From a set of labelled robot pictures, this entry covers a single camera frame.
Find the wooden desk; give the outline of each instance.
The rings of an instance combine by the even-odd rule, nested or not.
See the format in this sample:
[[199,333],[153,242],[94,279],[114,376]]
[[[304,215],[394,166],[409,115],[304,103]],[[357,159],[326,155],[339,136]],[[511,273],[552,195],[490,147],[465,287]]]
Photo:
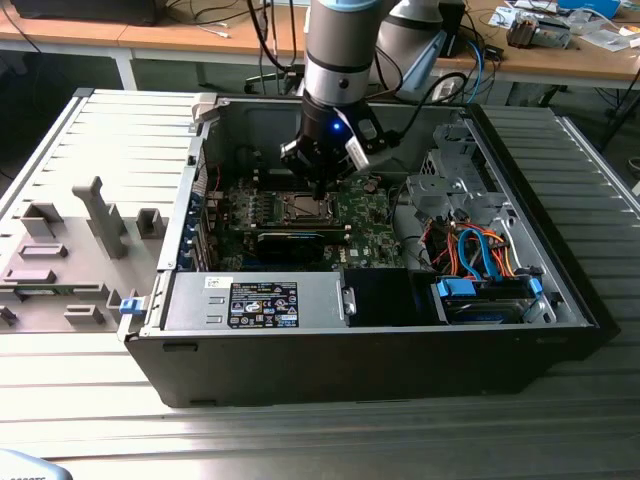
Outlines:
[[[215,5],[220,0],[193,0],[194,10]],[[201,21],[225,18],[247,10],[244,0],[240,0],[238,8],[225,9],[204,14]],[[173,14],[184,22],[191,22],[191,16],[186,11],[187,7],[178,8]],[[278,36],[278,54],[284,57],[293,55],[293,40],[291,36],[291,21],[288,7],[275,7],[276,32]],[[298,59],[304,58],[304,22],[306,7],[294,9],[296,43]],[[151,48],[161,50],[179,50],[190,52],[210,52],[225,54],[240,54],[256,56],[260,52],[260,45],[256,37],[253,23],[249,15],[229,20],[229,28],[208,26],[211,30],[227,32],[231,38],[222,38],[211,32],[202,30],[196,26],[183,25],[173,20],[165,19],[155,27],[128,26],[120,35],[118,43],[121,47]]]
[[[228,0],[193,0],[194,9],[224,5]],[[209,28],[228,32],[222,38],[196,26],[183,25],[165,19],[155,27],[119,24],[72,22],[62,20],[25,20],[20,18],[8,0],[9,15],[43,52],[99,55],[113,58],[125,88],[136,89],[130,61],[139,59],[177,60],[202,63],[257,64],[259,45],[249,15],[229,20],[229,28]],[[506,43],[506,30],[487,24],[491,12],[501,0],[469,0],[471,16],[479,33],[497,47],[504,49],[504,61],[496,79],[506,82],[580,85],[592,87],[627,88],[640,66],[637,49],[611,53],[579,38],[572,39],[567,50],[535,47],[516,49]],[[244,11],[244,0],[234,9],[209,12],[201,20],[212,20]],[[178,6],[173,14],[190,21],[187,5]],[[278,51],[282,62],[293,55],[289,11],[276,7]],[[297,62],[304,59],[304,18],[306,7],[295,9]],[[640,21],[639,13],[627,13],[616,21]],[[0,14],[0,50],[30,51],[15,28]],[[453,59],[438,59],[434,74],[450,71],[469,71],[474,59],[463,52]]]
[[[640,67],[638,49],[627,48],[613,53],[576,36],[571,39],[569,48],[566,50],[510,47],[507,45],[506,30],[488,25],[491,12],[503,3],[500,0],[470,0],[469,4],[471,5],[470,15],[474,19],[478,32],[487,39],[487,43],[504,49],[504,61],[500,66],[498,78],[505,79],[505,77],[525,74],[541,78],[564,77],[570,81],[570,84],[580,83],[581,78],[594,81],[601,79],[630,82]],[[640,12],[623,10],[615,21],[620,24],[625,21],[640,22]],[[470,26],[467,18],[463,20],[463,24]]]

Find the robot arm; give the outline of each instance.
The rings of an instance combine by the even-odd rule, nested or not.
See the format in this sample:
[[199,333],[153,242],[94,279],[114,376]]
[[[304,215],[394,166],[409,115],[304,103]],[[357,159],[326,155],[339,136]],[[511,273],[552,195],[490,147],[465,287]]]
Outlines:
[[[409,46],[415,54],[418,45],[402,79],[412,90],[422,85],[440,52],[445,35],[437,0],[402,0],[394,8],[396,1],[311,1],[300,130],[282,146],[281,159],[308,181],[316,199],[354,170],[387,160],[384,151],[401,139],[382,129],[365,101],[376,43],[391,43],[398,57]],[[382,32],[385,18],[389,25]],[[400,43],[393,45],[394,38]]]
[[316,198],[394,144],[364,100],[380,24],[393,3],[311,1],[300,130],[281,158]]

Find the blue latch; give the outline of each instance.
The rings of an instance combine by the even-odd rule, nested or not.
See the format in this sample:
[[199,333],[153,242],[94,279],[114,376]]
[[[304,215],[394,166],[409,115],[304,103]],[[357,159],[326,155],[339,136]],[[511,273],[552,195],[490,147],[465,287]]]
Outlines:
[[144,298],[125,298],[120,302],[120,313],[122,315],[142,315],[146,313]]
[[536,297],[542,295],[542,284],[537,278],[532,278],[529,280],[529,288],[531,289],[531,293],[533,293]]
[[476,288],[468,278],[443,278],[438,282],[438,294],[440,297],[473,297]]

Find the metal bracket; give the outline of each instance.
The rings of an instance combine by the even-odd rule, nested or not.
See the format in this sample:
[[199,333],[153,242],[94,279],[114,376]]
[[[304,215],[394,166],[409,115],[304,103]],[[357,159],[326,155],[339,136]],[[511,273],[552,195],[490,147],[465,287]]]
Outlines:
[[219,107],[229,105],[229,100],[218,97],[217,93],[199,93],[191,104],[191,116],[195,126],[207,121],[216,123],[220,119]]

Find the green circuit board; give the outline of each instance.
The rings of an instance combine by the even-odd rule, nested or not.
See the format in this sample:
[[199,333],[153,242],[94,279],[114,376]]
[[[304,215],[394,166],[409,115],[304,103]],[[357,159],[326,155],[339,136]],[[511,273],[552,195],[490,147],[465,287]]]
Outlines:
[[[214,229],[221,271],[402,267],[388,223],[387,191],[358,178],[314,201],[308,193],[262,191],[239,181],[225,192],[226,217]],[[263,265],[255,254],[260,232],[301,231],[325,239],[323,259],[306,265]]]

